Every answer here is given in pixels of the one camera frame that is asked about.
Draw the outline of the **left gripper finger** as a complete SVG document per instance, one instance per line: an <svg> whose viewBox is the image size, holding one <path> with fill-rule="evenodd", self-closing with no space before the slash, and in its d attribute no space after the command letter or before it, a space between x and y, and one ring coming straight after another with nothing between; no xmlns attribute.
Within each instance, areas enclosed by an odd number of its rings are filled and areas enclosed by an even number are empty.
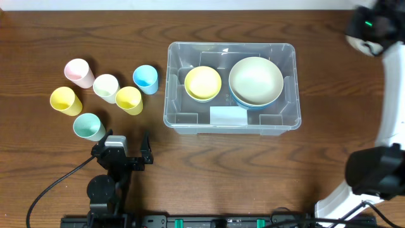
<svg viewBox="0 0 405 228"><path fill-rule="evenodd" d="M151 146L149 143L149 133L146 132L144 134L141 147L140 147L140 152L143 158L152 158L152 151L151 151Z"/></svg>
<svg viewBox="0 0 405 228"><path fill-rule="evenodd" d="M108 138L110 135L112 135L112 134L113 134L113 130L112 130L112 129L108 130L108 131L105 133L105 135L103 136L103 138L100 140L100 144L105 144L107 138Z"/></svg>

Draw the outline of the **white small bowl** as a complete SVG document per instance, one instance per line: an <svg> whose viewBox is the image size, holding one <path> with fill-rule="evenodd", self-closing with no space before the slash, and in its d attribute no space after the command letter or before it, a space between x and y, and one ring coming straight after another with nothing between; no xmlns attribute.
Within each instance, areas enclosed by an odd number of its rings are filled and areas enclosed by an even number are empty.
<svg viewBox="0 0 405 228"><path fill-rule="evenodd" d="M357 51L367 55L367 56L378 56L382 51L383 47L380 44L364 41L359 38L346 36L346 41Z"/></svg>

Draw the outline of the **blue cup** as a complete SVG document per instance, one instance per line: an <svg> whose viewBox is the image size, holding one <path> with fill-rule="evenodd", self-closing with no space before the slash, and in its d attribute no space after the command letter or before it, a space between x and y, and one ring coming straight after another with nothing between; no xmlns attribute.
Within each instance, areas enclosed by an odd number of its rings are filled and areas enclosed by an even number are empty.
<svg viewBox="0 0 405 228"><path fill-rule="evenodd" d="M141 65L133 73L133 81L145 94L152 95L158 91L158 71L151 65Z"/></svg>

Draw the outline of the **grey small bowl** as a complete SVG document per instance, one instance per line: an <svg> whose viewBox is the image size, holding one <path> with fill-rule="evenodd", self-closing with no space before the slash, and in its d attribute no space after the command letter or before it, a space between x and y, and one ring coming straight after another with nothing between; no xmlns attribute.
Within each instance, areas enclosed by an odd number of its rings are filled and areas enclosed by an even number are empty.
<svg viewBox="0 0 405 228"><path fill-rule="evenodd" d="M189 94L189 96L194 100L197 101L199 103L207 103L210 102L211 100L213 100L216 96L210 96L208 98L202 98L202 97L198 97L195 94Z"/></svg>

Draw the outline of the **beige large bowl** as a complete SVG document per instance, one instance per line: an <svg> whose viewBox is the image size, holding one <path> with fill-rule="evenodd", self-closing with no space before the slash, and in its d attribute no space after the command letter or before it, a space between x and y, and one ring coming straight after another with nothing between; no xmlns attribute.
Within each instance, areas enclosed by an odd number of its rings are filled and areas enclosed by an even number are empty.
<svg viewBox="0 0 405 228"><path fill-rule="evenodd" d="M276 100L284 88L280 69L262 57L238 61L228 76L229 88L247 105L265 105Z"/></svg>

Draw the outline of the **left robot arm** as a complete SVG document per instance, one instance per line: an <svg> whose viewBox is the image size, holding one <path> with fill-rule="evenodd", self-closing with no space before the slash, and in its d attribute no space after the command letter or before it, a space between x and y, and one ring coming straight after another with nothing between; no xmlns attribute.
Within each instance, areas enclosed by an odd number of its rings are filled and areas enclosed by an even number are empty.
<svg viewBox="0 0 405 228"><path fill-rule="evenodd" d="M149 133L142 139L140 156L128 156L127 151L126 137L114 136L112 130L93 146L91 155L107 173L94 177L87 185L90 212L84 227L137 227L136 216L124 207L132 173L154 163Z"/></svg>

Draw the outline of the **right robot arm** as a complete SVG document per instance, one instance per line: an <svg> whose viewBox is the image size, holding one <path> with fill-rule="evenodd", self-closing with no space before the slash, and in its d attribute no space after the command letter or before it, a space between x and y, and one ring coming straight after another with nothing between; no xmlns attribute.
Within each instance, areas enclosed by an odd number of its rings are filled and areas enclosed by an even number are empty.
<svg viewBox="0 0 405 228"><path fill-rule="evenodd" d="M404 1L358 6L346 39L357 51L382 59L382 118L374 147L353 152L344 181L316 203L318 227L355 226L354 217L365 208L404 195Z"/></svg>

